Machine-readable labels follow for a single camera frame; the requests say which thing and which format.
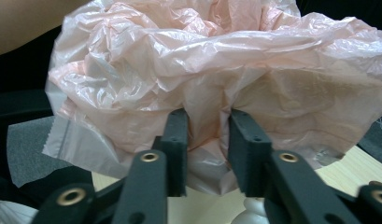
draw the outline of plastic bag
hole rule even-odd
[[[49,82],[44,153],[121,178],[184,107],[188,185],[223,194],[231,108],[315,168],[362,138],[382,115],[382,32],[294,0],[94,1],[65,18]]]

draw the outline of screw hole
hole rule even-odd
[[[145,220],[145,215],[142,213],[132,213],[129,217],[130,224],[141,224]]]
[[[147,153],[141,157],[141,161],[146,161],[146,162],[156,161],[158,159],[159,159],[159,155],[156,153]]]
[[[61,206],[69,206],[82,201],[85,196],[86,191],[84,189],[68,189],[59,196],[57,199],[57,204]]]
[[[261,138],[259,136],[254,136],[252,140],[254,140],[254,142],[261,142]]]
[[[334,214],[326,214],[324,218],[331,224],[345,224],[342,218]]]
[[[382,203],[382,190],[372,191],[372,196],[375,198],[375,200]]]
[[[283,161],[287,161],[287,162],[297,162],[298,161],[298,157],[296,157],[292,154],[289,154],[289,153],[281,153],[280,159]]]

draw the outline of black metal bracket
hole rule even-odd
[[[74,184],[52,194],[33,223],[167,223],[167,197],[185,195],[188,116],[173,111],[152,150],[136,154],[126,179],[94,192]],[[263,197],[270,223],[382,223],[382,186],[357,198],[324,184],[298,154],[272,150],[247,113],[230,117],[228,160],[247,197]]]

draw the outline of crumpled plastic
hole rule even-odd
[[[231,108],[314,168],[358,143],[382,115],[382,31],[295,0],[93,1],[64,19],[47,94],[44,153],[116,178],[185,108],[188,186],[224,194]]]

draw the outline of wooden table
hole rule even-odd
[[[382,164],[358,147],[353,147],[345,157],[329,166],[316,170],[328,185],[356,196],[358,188],[370,181],[382,183]],[[92,174],[96,190],[117,181],[117,179]],[[231,221],[245,210],[244,195],[239,190],[223,196],[207,195],[187,188],[188,197],[169,198],[170,224],[223,224]]]

